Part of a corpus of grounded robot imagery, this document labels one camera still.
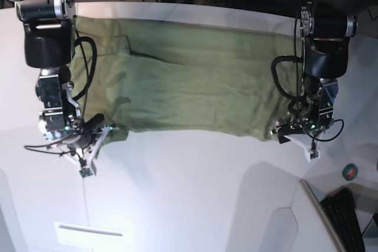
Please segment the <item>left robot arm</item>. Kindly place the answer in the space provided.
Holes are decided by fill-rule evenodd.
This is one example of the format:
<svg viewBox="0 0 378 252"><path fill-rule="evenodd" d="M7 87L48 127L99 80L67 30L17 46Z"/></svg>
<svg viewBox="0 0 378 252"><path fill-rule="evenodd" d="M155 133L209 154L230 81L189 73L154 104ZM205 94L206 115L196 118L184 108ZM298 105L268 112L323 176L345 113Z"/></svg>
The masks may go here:
<svg viewBox="0 0 378 252"><path fill-rule="evenodd" d="M338 78L348 67L348 47L357 32L357 15L371 0L298 0L294 36L300 36L302 54L282 55L271 64L273 82L281 95L290 100L289 116L277 122L272 134L279 143L290 135L308 135L319 142L321 132L336 120L334 101ZM279 83L276 67L283 62L296 65L295 94Z"/></svg>

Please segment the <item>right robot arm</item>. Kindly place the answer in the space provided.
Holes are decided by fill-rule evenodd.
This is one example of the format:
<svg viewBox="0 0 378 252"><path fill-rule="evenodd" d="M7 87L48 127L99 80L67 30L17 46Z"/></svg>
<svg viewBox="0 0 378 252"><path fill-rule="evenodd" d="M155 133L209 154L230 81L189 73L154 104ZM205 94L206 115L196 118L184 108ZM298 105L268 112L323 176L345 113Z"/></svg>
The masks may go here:
<svg viewBox="0 0 378 252"><path fill-rule="evenodd" d="M26 64L40 70L35 92L44 108L39 127L50 141L46 148L67 146L69 153L80 149L96 149L106 136L100 129L104 115L99 113L86 121L85 106L79 99L87 98L96 63L97 48L89 37L76 34L75 0L9 0L15 4L17 16L24 27ZM74 83L68 64L75 55L75 47L89 43L92 63L86 63L86 84L77 95L72 94Z"/></svg>

